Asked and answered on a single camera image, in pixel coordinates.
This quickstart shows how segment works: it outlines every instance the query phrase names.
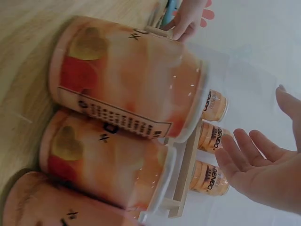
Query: plastic cup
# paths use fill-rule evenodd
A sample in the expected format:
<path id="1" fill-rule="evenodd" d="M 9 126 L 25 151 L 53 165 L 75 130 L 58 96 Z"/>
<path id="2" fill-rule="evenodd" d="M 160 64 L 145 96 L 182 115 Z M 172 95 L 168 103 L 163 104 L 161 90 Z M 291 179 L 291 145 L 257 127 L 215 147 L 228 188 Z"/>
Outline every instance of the plastic cup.
<path id="1" fill-rule="evenodd" d="M 232 136 L 229 130 L 202 121 L 198 149 L 215 154 L 217 149 L 222 148 L 222 136 L 225 134 Z"/>
<path id="2" fill-rule="evenodd" d="M 128 211 L 154 212 L 176 150 L 71 110 L 58 111 L 40 147 L 43 172 Z"/>
<path id="3" fill-rule="evenodd" d="M 207 121 L 221 121 L 228 110 L 227 99 L 215 90 L 209 90 L 202 119 Z"/>
<path id="4" fill-rule="evenodd" d="M 90 199 L 29 172 L 11 189 L 3 212 L 3 226 L 138 226 L 124 210 Z"/>
<path id="5" fill-rule="evenodd" d="M 207 66 L 183 44 L 109 21 L 78 17 L 49 71 L 52 98 L 147 138 L 184 142 L 206 103 Z"/>
<path id="6" fill-rule="evenodd" d="M 189 189 L 218 196 L 226 194 L 229 184 L 219 167 L 196 161 Z"/>

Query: heart graphic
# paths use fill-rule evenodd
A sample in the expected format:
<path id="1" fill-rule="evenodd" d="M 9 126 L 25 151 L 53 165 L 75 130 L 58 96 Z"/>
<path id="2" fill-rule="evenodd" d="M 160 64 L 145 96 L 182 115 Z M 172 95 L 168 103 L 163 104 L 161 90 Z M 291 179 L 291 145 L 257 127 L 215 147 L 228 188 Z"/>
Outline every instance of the heart graphic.
<path id="1" fill-rule="evenodd" d="M 54 137 L 51 153 L 66 161 L 76 161 L 82 158 L 83 150 L 83 144 L 75 138 L 74 129 L 64 126 Z"/>
<path id="2" fill-rule="evenodd" d="M 68 56 L 80 60 L 97 60 L 106 55 L 108 41 L 96 27 L 88 27 L 76 34 Z"/>

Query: human hand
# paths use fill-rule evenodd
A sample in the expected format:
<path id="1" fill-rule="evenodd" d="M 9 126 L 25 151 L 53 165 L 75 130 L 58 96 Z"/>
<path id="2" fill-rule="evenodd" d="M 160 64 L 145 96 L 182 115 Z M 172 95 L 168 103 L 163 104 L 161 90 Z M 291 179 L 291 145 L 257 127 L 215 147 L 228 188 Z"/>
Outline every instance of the human hand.
<path id="1" fill-rule="evenodd" d="M 183 0 L 177 15 L 163 27 L 168 31 L 173 29 L 173 39 L 185 42 L 200 26 L 203 9 L 207 0 Z"/>
<path id="2" fill-rule="evenodd" d="M 276 98 L 281 110 L 293 120 L 297 150 L 301 151 L 301 101 L 283 86 L 277 88 Z M 237 129 L 234 136 L 238 146 L 225 135 L 223 149 L 215 153 L 230 185 L 255 202 L 301 214 L 301 154 L 278 147 L 256 130 L 248 136 Z"/>

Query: white backdrop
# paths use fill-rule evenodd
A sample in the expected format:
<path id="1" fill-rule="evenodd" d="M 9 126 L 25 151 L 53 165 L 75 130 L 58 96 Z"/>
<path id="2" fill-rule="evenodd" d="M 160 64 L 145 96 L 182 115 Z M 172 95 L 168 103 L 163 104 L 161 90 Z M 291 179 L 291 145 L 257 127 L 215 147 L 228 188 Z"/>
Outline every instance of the white backdrop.
<path id="1" fill-rule="evenodd" d="M 301 97 L 292 89 L 290 81 L 277 78 L 269 72 L 250 65 L 247 61 L 233 58 L 210 48 L 189 43 L 188 48 L 199 58 L 210 62 L 210 81 L 212 89 L 220 91 L 229 100 L 229 110 L 218 124 L 233 131 L 243 128 L 247 132 L 258 129 L 281 147 L 295 150 L 291 120 L 279 109 L 275 89 L 284 84 L 288 91 Z M 184 145 L 178 145 L 178 158 L 183 155 Z M 198 151 L 201 161 L 217 165 L 214 155 Z M 175 169 L 174 178 L 167 196 L 172 196 L 179 172 Z M 166 212 L 160 210 L 147 220 L 154 226 L 297 226 L 301 217 L 266 207 L 244 197 L 233 188 L 224 196 L 210 197 L 189 192 L 184 214 L 181 218 L 167 219 Z"/>

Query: printed cup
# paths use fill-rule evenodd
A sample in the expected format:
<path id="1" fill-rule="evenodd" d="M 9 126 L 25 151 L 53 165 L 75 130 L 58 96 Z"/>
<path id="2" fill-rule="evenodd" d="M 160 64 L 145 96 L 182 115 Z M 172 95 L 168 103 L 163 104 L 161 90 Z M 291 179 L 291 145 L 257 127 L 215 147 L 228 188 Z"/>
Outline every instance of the printed cup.
<path id="1" fill-rule="evenodd" d="M 42 171 L 128 211 L 155 211 L 176 150 L 71 110 L 56 113 L 40 147 Z"/>
<path id="2" fill-rule="evenodd" d="M 222 148 L 222 136 L 225 134 L 232 136 L 229 130 L 202 121 L 198 149 L 215 154 L 217 149 Z"/>
<path id="3" fill-rule="evenodd" d="M 184 142 L 206 103 L 206 68 L 177 41 L 78 17 L 53 53 L 49 88 L 77 112 L 143 137 Z"/>
<path id="4" fill-rule="evenodd" d="M 221 121 L 228 110 L 227 99 L 215 90 L 209 90 L 202 119 L 207 121 Z"/>
<path id="5" fill-rule="evenodd" d="M 189 189 L 218 196 L 226 194 L 229 184 L 219 167 L 196 161 Z"/>
<path id="6" fill-rule="evenodd" d="M 3 226 L 138 226 L 124 210 L 90 199 L 44 174 L 29 172 L 11 189 Z"/>

